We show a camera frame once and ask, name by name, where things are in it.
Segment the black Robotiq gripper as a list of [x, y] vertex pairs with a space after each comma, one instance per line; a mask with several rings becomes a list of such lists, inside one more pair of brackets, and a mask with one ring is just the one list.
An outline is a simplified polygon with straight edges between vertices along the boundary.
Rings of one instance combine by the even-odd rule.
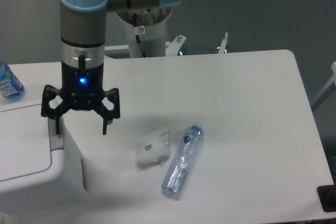
[[[45, 85], [41, 101], [41, 116], [52, 119], [56, 123], [56, 134], [60, 134], [60, 118], [70, 109], [78, 111], [94, 110], [103, 119], [102, 134], [106, 135], [107, 126], [114, 119], [120, 118], [119, 89], [112, 88], [104, 91], [103, 64], [94, 68], [79, 69], [61, 63], [62, 87], [55, 88]], [[62, 102], [55, 108], [50, 106], [50, 101], [59, 96]], [[113, 105], [108, 109], [103, 104], [106, 98]]]

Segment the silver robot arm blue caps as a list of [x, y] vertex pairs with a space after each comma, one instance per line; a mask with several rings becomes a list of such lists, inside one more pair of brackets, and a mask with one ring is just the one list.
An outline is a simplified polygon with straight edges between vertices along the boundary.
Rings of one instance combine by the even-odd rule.
[[182, 0], [60, 0], [61, 88], [46, 85], [41, 115], [60, 134], [69, 110], [95, 111], [107, 127], [120, 117], [119, 90], [103, 89], [106, 14], [115, 12], [130, 26], [130, 54], [165, 56], [164, 33], [155, 35]]

